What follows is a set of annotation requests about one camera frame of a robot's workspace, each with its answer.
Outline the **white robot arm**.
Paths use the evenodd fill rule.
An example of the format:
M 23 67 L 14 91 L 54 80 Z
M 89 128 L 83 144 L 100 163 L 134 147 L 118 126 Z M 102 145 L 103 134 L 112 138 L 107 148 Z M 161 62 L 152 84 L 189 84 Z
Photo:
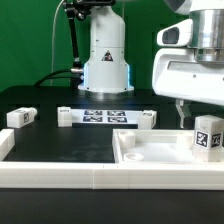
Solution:
M 188 18 L 157 34 L 152 74 L 156 94 L 172 97 L 181 116 L 186 100 L 224 106 L 224 0 L 164 0 Z M 132 91 L 124 59 L 125 23 L 109 6 L 91 16 L 90 58 L 79 88 L 99 96 Z

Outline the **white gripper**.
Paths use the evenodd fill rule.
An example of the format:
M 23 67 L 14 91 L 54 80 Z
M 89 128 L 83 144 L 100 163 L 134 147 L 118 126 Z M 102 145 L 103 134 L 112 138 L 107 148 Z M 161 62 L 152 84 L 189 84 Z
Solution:
M 193 21 L 186 19 L 161 30 L 153 64 L 152 87 L 157 95 L 176 98 L 182 129 L 192 128 L 190 102 L 224 106 L 224 64 L 200 63 L 188 45 L 193 36 Z

